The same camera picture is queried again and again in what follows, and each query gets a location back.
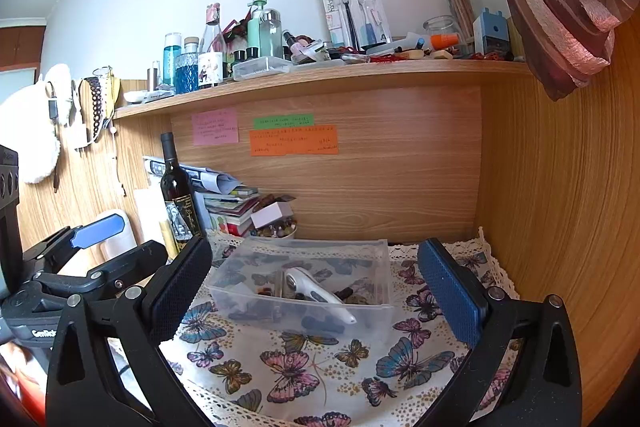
orange cap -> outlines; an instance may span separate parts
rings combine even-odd
[[[455,46],[459,42],[457,33],[442,33],[431,36],[431,47],[434,50],[443,50],[449,46]]]

green sticky note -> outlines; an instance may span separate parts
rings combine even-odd
[[[283,114],[281,116],[264,116],[254,118],[254,129],[282,129],[285,127],[304,127],[314,124],[312,114]]]

bottle cap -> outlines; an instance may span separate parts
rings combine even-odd
[[[175,160],[178,155],[175,152],[174,133],[162,133],[160,135],[160,142],[162,143],[162,155],[164,156],[164,161]]]
[[[167,33],[164,36],[164,47],[179,46],[182,47],[182,35],[180,33]]]
[[[443,50],[449,46],[455,46],[459,42],[457,33],[442,33],[431,36],[431,47],[434,50]]]
[[[262,15],[260,15],[260,20],[279,21],[280,12],[274,8],[265,8],[264,10],[262,10]]]
[[[207,6],[207,24],[213,24],[220,20],[220,3],[213,3]]]
[[[264,6],[265,4],[267,4],[267,0],[252,0],[247,4],[247,6],[258,6],[262,8],[262,6]]]

wooden cabinet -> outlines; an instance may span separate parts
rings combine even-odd
[[[0,68],[15,64],[15,52],[20,39],[20,28],[0,28]]]
[[[44,26],[0,28],[0,71],[40,65]]]

white fluffy bag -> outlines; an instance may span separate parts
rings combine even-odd
[[[40,78],[0,105],[0,143],[18,153],[20,181],[32,184],[53,172],[60,154],[49,120],[46,83]]]

